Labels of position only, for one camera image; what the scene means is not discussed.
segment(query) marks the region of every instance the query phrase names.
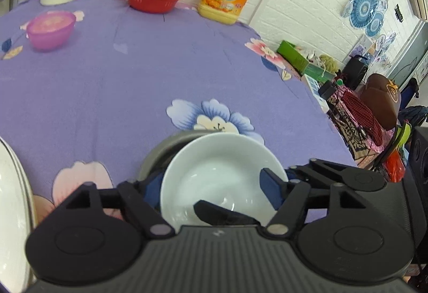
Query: brown bag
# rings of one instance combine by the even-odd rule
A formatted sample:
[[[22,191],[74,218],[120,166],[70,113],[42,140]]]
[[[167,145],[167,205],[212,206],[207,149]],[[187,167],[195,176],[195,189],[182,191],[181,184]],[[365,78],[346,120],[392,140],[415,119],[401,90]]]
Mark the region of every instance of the brown bag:
[[[367,79],[360,100],[372,110],[374,117],[385,130],[395,128],[401,94],[393,82],[381,74],[372,74]]]

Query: screw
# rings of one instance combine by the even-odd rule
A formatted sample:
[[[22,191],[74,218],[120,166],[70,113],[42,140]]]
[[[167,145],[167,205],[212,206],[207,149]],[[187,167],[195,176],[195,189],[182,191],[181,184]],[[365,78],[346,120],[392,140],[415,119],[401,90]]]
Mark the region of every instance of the screw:
[[[288,227],[284,224],[271,224],[266,230],[272,235],[285,235],[288,233]]]

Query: cable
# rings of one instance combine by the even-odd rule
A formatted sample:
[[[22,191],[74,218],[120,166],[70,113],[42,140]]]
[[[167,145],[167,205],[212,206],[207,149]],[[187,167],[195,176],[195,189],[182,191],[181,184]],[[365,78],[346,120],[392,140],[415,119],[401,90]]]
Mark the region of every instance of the cable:
[[[415,57],[411,63],[409,63],[408,65],[404,66],[401,70],[399,70],[399,71],[395,74],[395,76],[394,76],[394,78],[392,79],[392,81],[395,83],[395,78],[396,78],[396,77],[401,73],[401,71],[403,71],[406,67],[413,66],[413,63],[414,63],[414,62],[417,62],[417,61],[418,61],[418,58],[417,58],[417,57]]]
[[[368,65],[368,66],[367,66],[367,71],[365,72],[364,79],[362,80],[362,82],[363,82],[364,84],[365,84],[365,81],[366,81],[367,75],[369,74],[370,66],[371,66],[371,65]]]

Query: pink plastic bowl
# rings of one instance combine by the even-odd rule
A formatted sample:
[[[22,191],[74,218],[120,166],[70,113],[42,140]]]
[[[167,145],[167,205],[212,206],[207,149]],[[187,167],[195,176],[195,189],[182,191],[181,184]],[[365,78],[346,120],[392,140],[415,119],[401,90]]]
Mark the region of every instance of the pink plastic bowl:
[[[70,12],[48,12],[30,21],[27,34],[35,49],[49,51],[64,44],[74,29],[76,16]]]

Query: white plate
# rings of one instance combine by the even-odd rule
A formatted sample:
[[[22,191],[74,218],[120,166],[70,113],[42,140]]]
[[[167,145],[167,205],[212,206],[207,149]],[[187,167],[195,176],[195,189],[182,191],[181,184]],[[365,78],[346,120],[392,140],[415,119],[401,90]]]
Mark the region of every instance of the white plate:
[[[160,189],[162,216],[176,231],[182,225],[207,225],[193,211],[194,203],[206,200],[266,225],[276,211],[260,189],[263,168],[288,181],[278,159],[252,138],[224,132],[198,138],[166,169]]]
[[[0,139],[0,281],[11,293],[22,292],[30,281],[25,241],[34,219],[21,169],[14,152]]]

